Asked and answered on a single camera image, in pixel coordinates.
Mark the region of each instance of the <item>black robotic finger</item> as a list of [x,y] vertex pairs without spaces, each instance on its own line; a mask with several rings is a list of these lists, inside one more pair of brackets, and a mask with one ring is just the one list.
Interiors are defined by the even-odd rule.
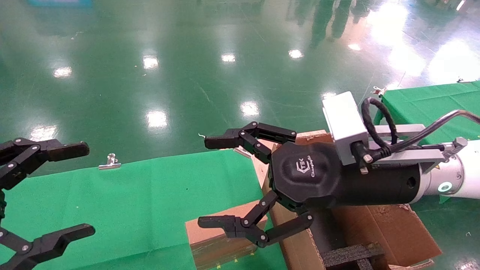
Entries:
[[24,239],[14,235],[2,243],[8,247],[17,246],[16,254],[6,263],[0,266],[0,270],[30,270],[37,264],[58,258],[63,255],[68,244],[95,234],[95,229],[89,224],[80,224],[71,228],[48,233],[33,242],[25,242]]

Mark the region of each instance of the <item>black cable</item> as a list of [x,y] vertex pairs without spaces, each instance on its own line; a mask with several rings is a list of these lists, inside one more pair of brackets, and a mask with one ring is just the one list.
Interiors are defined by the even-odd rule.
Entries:
[[465,118],[468,118],[468,119],[472,120],[473,122],[475,122],[477,124],[480,124],[480,117],[479,116],[477,116],[477,115],[475,115],[475,114],[473,114],[469,111],[466,111],[466,110],[453,110],[453,111],[447,113],[446,115],[440,117],[438,120],[433,122],[431,125],[426,127],[424,130],[420,131],[418,134],[412,136],[411,138],[409,138],[405,141],[399,142],[397,144],[389,146],[388,148],[390,150],[390,153],[396,153],[398,151],[401,151],[401,150],[403,150],[403,149],[405,149],[405,148],[423,140],[426,136],[430,135],[435,130],[437,130],[439,127],[441,127],[442,125],[444,125],[448,121],[452,120],[452,118],[454,118],[456,116],[463,116]]
[[385,116],[385,119],[387,120],[387,123],[388,123],[388,127],[390,128],[392,145],[395,145],[398,139],[398,136],[396,135],[396,127],[395,127],[395,123],[393,121],[392,115],[390,114],[387,107],[382,102],[374,98],[366,98],[361,105],[361,114],[363,118],[363,123],[365,124],[365,127],[367,128],[368,133],[370,134],[372,139],[375,141],[375,143],[378,144],[378,146],[382,148],[388,147],[387,143],[385,143],[380,138],[378,133],[375,131],[375,126],[373,125],[372,118],[370,116],[370,111],[369,111],[370,104],[375,105],[378,108],[378,110],[380,110]]
[[405,148],[405,150],[423,150],[423,149],[438,149],[440,151],[445,151],[445,145],[436,144],[436,145],[411,145]]

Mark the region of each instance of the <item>green table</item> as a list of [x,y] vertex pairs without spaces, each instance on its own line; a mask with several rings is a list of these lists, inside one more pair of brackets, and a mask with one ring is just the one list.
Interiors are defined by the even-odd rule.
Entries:
[[[36,270],[193,270],[185,221],[261,197],[251,160],[212,151],[27,178],[6,192],[2,226],[30,241],[80,223],[95,226],[94,236]],[[11,255],[0,246],[0,264]],[[287,269],[278,244],[221,268]]]
[[[425,126],[456,109],[480,115],[480,82],[418,87],[387,91],[382,98],[397,124],[422,123]],[[375,117],[378,124],[381,114]],[[480,126],[457,117],[422,141],[424,144],[451,142],[462,136],[478,140]],[[443,255],[434,258],[430,270],[463,269],[480,261],[480,200],[451,198],[439,204],[438,197],[427,196],[412,204]]]
[[[428,126],[442,115],[457,109],[480,115],[480,81],[387,91],[382,102],[396,124],[421,123]],[[378,112],[375,124],[379,124],[381,118],[382,114]],[[423,143],[451,142],[459,136],[479,139],[480,125],[456,117],[428,136]]]

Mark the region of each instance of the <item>metal clip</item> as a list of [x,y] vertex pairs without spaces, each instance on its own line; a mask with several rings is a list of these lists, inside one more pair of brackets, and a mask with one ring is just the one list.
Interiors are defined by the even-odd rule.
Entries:
[[115,154],[110,153],[107,156],[107,163],[105,165],[99,165],[98,169],[99,170],[108,170],[108,169],[120,168],[121,163],[117,163],[117,162],[119,162],[119,160],[115,158]]

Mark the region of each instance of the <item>cardboard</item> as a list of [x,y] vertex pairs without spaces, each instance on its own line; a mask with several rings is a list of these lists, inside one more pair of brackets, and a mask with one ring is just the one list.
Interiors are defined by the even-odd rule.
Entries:
[[[233,215],[244,217],[259,200],[227,209],[209,216]],[[198,219],[185,222],[188,242],[197,270],[206,270],[255,252],[257,246],[244,238],[227,238],[223,229],[204,229],[198,226]],[[257,226],[264,229],[267,216]]]
[[[333,143],[331,135],[325,131],[297,135],[296,143],[299,145],[314,142]],[[255,157],[252,157],[252,160],[262,191],[266,194],[270,190],[266,177],[268,165]],[[432,257],[442,253],[417,214],[408,205],[355,206],[332,210],[347,244],[379,243],[392,270],[423,269],[433,264]],[[275,226],[296,216],[279,204],[270,211]],[[309,230],[283,240],[280,246],[289,270],[325,269]]]

